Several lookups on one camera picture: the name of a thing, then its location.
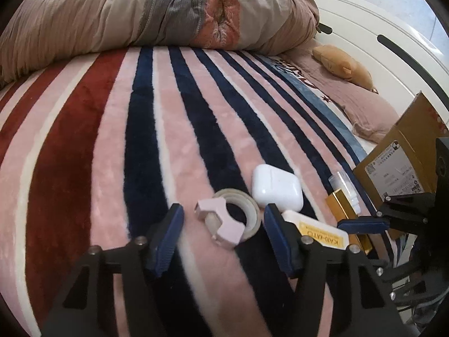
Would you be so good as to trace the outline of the gold box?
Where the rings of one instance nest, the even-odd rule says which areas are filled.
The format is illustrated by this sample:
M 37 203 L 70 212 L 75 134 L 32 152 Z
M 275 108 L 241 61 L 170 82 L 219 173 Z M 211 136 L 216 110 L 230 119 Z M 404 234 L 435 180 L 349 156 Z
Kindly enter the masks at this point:
M 337 190 L 330 194 L 326 198 L 326 204 L 337 222 L 358 218 L 342 190 Z M 373 246 L 367 235 L 350 234 L 349 241 L 350 243 L 358 244 L 364 250 L 366 255 L 373 250 Z

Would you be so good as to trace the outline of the rolled pink grey duvet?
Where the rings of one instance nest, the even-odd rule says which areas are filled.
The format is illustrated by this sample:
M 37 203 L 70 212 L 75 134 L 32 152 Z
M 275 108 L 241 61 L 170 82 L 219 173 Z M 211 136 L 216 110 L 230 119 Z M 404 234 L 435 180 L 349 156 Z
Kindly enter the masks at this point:
M 314 0 L 23 0 L 1 34 L 1 83 L 124 46 L 192 46 L 275 56 L 310 41 Z

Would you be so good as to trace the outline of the small white spray bottle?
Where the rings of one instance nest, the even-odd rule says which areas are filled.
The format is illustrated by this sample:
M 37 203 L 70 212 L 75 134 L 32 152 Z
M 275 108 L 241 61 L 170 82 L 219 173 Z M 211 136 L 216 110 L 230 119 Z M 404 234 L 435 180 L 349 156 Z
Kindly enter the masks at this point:
M 334 191 L 342 190 L 345 197 L 351 204 L 355 214 L 360 215 L 361 206 L 358 200 L 358 192 L 355 189 L 354 184 L 349 179 L 346 172 L 337 171 L 329 178 L 329 183 L 333 187 Z

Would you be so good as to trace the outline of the cardboard box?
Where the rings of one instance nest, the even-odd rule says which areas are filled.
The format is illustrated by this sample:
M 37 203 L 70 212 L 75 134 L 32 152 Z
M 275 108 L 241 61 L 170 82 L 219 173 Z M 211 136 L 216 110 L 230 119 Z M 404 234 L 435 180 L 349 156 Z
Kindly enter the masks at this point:
M 359 163 L 354 174 L 377 212 L 388 196 L 435 193 L 435 140 L 448 138 L 445 126 L 424 94 L 418 94 L 391 130 Z

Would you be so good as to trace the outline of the white headboard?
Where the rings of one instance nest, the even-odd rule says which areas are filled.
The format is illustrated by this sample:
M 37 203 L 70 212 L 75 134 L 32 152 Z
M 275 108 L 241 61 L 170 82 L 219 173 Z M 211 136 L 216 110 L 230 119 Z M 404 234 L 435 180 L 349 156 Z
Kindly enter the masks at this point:
M 314 0 L 321 44 L 339 47 L 371 73 L 374 87 L 398 113 L 424 93 L 448 122 L 448 57 L 399 18 L 364 0 Z

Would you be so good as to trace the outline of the cream yellow label box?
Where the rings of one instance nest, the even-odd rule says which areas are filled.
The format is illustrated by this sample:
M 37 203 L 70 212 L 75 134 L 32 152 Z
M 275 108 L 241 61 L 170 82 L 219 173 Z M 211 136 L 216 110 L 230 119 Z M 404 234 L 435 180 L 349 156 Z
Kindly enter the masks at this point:
M 336 227 L 292 210 L 284 211 L 281 216 L 294 224 L 302 236 L 309 236 L 325 247 L 345 250 L 349 245 L 349 235 Z

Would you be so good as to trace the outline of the pink ribbed pillow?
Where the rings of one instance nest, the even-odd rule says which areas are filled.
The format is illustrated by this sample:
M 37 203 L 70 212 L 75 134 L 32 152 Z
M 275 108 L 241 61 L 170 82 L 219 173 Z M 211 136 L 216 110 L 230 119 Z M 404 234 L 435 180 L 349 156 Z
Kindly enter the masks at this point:
M 313 56 L 312 49 L 322 46 L 312 40 L 281 54 L 303 76 L 331 99 L 352 124 L 355 135 L 379 143 L 399 119 L 395 109 L 375 90 L 369 91 L 328 72 Z

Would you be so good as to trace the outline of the pink tape dispenser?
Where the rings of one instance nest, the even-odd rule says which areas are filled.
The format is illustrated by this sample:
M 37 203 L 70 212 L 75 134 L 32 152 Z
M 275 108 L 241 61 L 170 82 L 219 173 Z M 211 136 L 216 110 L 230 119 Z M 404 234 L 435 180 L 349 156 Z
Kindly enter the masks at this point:
M 246 223 L 235 220 L 227 205 L 242 210 Z M 210 199 L 201 199 L 195 207 L 197 218 L 204 221 L 212 239 L 222 248 L 232 250 L 250 239 L 260 229 L 260 208 L 247 193 L 236 189 L 223 189 Z

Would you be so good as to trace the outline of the striped plush blanket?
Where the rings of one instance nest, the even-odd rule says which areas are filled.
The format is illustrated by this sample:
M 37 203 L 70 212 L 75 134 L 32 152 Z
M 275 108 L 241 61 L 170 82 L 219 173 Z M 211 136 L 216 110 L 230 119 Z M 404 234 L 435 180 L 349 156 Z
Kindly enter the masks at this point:
M 371 149 L 275 57 L 155 47 L 57 62 L 1 89 L 1 295 L 39 336 L 90 245 L 121 247 L 178 202 L 168 332 L 282 336 L 293 291 L 265 231 L 225 250 L 195 205 L 224 188 L 250 192 L 267 163 L 300 178 L 305 215 L 333 223 L 329 176 Z

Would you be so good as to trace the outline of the tan plush toy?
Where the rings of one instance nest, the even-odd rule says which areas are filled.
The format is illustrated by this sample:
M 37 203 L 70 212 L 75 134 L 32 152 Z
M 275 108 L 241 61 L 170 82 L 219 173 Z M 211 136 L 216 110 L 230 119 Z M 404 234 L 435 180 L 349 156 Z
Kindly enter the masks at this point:
M 345 51 L 333 45 L 315 46 L 312 56 L 330 73 L 366 90 L 374 90 L 370 72 Z

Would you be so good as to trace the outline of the white earbuds case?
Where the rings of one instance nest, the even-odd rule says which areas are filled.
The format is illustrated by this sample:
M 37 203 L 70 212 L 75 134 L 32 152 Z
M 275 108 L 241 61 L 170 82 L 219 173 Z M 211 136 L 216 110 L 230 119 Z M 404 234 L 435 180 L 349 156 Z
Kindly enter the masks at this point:
M 268 164 L 253 170 L 251 195 L 261 208 L 273 203 L 279 211 L 300 211 L 304 206 L 301 182 L 295 174 Z

